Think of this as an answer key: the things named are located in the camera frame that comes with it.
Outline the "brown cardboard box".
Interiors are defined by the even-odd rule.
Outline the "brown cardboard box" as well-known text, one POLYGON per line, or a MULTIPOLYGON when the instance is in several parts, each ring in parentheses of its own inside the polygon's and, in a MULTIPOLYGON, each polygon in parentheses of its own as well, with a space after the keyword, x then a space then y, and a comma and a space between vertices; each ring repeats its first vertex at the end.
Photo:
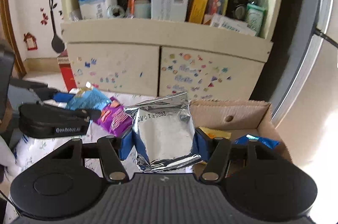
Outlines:
POLYGON ((190 102, 195 127, 231 133, 230 140, 246 134, 279 141, 275 151, 292 161, 288 148, 271 121, 271 104, 255 100, 202 100, 190 102))

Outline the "purple noodle snack bag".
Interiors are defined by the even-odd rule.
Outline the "purple noodle snack bag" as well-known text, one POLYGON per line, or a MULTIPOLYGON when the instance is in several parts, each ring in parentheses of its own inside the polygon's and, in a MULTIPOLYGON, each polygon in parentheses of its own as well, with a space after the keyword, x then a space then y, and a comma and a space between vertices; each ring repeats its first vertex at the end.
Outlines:
POLYGON ((132 118, 124 112, 123 105, 112 96, 94 123, 115 137, 120 137, 132 125, 132 118))

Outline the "teal green carton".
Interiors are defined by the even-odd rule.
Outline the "teal green carton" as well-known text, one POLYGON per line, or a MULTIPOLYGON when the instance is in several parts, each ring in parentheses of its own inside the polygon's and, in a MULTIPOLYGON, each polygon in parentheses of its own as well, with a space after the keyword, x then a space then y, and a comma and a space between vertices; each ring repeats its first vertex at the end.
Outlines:
POLYGON ((245 22, 248 24, 248 27, 256 33, 256 36, 258 36, 261 31, 264 15, 264 8, 250 3, 247 4, 245 22))

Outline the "floral white tablecloth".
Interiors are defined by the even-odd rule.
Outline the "floral white tablecloth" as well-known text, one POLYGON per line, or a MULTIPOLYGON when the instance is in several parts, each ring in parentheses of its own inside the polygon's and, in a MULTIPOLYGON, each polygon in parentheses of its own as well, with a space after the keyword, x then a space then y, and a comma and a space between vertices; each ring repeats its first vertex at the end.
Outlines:
MULTIPOLYGON (((116 98, 124 106, 132 106, 137 103, 143 102, 145 100, 152 100, 155 97, 145 96, 145 95, 132 95, 132 94, 122 94, 116 92, 104 92, 107 97, 116 98)), ((99 127, 96 123, 90 123, 86 135, 82 136, 71 136, 71 137, 62 137, 62 138, 49 138, 49 139, 36 139, 31 138, 26 135, 23 135, 19 140, 18 144, 14 148, 14 156, 16 158, 16 163, 18 166, 18 171, 13 171, 13 178, 10 178, 10 181, 29 168, 31 165, 38 162, 40 159, 50 154, 52 151, 56 150, 62 146, 67 141, 72 138, 81 138, 83 143, 93 143, 98 140, 98 138, 104 137, 108 133, 99 127)), ((140 172, 136 164, 136 148, 132 148, 126 160, 122 161, 122 165, 126 169, 129 177, 133 176, 135 172, 140 172)), ((102 177, 100 162, 98 159, 85 159, 85 166, 93 170, 96 174, 102 177)), ((176 171, 169 171, 168 173, 192 173, 193 167, 181 168, 176 171)), ((5 216, 1 223, 11 223, 18 217, 17 212, 14 207, 9 203, 6 205, 5 216)))

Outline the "blue foil snack bag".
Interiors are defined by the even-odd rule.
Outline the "blue foil snack bag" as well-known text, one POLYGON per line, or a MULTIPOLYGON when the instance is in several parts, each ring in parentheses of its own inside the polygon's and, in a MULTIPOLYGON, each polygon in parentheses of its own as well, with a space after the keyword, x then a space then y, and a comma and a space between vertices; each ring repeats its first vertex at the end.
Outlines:
POLYGON ((275 140, 265 138, 265 137, 258 137, 258 136, 254 136, 254 135, 250 135, 250 134, 246 134, 242 137, 237 138, 234 141, 234 144, 246 145, 249 142, 259 142, 261 144, 266 145, 270 149, 274 149, 275 147, 277 147, 280 144, 279 141, 275 141, 275 140))

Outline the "yellow orange box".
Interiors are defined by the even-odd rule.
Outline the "yellow orange box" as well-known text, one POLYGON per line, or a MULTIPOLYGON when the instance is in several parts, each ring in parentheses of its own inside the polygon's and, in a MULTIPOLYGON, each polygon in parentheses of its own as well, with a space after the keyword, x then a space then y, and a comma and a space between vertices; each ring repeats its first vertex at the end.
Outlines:
POLYGON ((209 0, 192 0, 188 22, 201 24, 209 0))

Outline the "yellow orange snack bag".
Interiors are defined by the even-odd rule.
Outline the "yellow orange snack bag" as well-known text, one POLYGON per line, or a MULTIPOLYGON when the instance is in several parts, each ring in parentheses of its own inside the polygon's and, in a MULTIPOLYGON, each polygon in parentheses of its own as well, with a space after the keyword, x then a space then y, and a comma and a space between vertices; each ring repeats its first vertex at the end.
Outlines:
POLYGON ((214 138, 230 139, 232 136, 232 133, 223 130, 210 129, 207 127, 200 127, 199 129, 211 139, 214 138))

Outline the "red cardboard carton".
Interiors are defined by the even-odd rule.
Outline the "red cardboard carton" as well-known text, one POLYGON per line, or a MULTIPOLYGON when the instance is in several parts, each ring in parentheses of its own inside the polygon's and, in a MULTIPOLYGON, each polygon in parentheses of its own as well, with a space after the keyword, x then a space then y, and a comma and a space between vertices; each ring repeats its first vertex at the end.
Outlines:
POLYGON ((67 50, 59 54, 57 57, 57 63, 67 90, 70 91, 71 89, 76 88, 76 82, 71 69, 71 62, 69 60, 67 50))

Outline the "light blue snack bag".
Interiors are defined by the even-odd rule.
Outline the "light blue snack bag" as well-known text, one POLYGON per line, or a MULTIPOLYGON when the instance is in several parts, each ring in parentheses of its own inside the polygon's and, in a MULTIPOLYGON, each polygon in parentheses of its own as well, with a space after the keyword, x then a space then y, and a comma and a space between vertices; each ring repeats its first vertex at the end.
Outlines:
POLYGON ((110 99, 95 88, 93 84, 86 82, 85 87, 81 87, 77 90, 75 95, 67 102, 65 108, 69 110, 102 110, 108 104, 110 104, 110 99))

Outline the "flat white medicine box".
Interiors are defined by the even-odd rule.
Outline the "flat white medicine box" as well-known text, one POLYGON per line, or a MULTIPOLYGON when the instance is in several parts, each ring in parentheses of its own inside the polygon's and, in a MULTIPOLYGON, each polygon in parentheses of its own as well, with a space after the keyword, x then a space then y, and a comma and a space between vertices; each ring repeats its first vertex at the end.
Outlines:
POLYGON ((241 33, 252 37, 256 36, 256 32, 250 29, 246 22, 243 22, 241 20, 230 19, 226 16, 222 16, 219 14, 213 15, 210 26, 216 27, 218 29, 226 29, 229 31, 234 31, 236 33, 241 33))

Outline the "beige cabinet with stickers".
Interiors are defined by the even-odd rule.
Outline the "beige cabinet with stickers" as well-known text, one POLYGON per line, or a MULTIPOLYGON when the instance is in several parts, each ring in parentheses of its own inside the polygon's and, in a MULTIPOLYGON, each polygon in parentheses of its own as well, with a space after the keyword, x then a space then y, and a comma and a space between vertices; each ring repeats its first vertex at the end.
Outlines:
POLYGON ((262 32, 138 18, 67 21, 63 40, 77 87, 149 96, 249 99, 272 49, 281 0, 265 0, 262 32))

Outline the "silver foil snack bag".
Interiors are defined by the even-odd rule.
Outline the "silver foil snack bag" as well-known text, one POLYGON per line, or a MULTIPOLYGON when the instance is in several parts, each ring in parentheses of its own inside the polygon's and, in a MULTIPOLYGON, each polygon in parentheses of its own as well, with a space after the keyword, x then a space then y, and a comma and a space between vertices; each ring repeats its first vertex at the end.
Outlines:
POLYGON ((142 172, 170 172, 201 161, 186 92, 125 108, 133 119, 136 162, 142 172))

